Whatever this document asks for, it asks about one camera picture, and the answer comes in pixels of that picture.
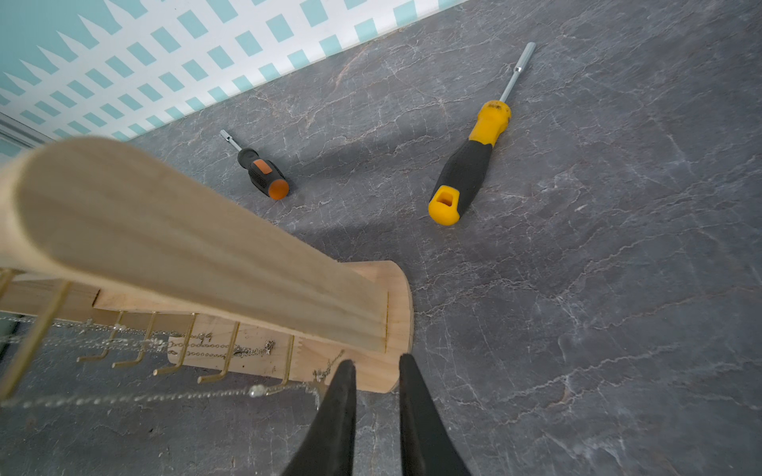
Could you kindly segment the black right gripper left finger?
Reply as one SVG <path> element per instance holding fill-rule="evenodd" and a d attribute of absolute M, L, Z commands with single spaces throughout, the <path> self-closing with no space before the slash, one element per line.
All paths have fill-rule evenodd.
<path fill-rule="evenodd" d="M 305 440 L 283 475 L 351 475 L 356 427 L 356 371 L 339 364 Z"/>

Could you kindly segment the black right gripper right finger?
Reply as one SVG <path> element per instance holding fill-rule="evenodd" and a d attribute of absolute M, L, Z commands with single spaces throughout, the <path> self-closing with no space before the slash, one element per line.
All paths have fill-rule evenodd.
<path fill-rule="evenodd" d="M 404 475 L 470 475 L 450 440 L 414 357 L 399 362 L 400 442 Z"/>

